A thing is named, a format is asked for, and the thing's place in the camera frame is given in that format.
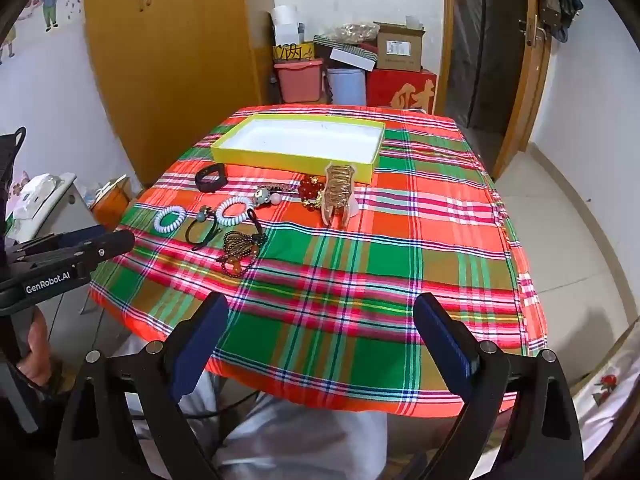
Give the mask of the person's left hand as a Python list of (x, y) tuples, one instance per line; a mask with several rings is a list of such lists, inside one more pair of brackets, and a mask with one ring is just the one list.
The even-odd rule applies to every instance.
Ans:
[(34, 307), (32, 324), (27, 337), (29, 352), (17, 368), (34, 384), (44, 387), (52, 375), (48, 328), (42, 312)]

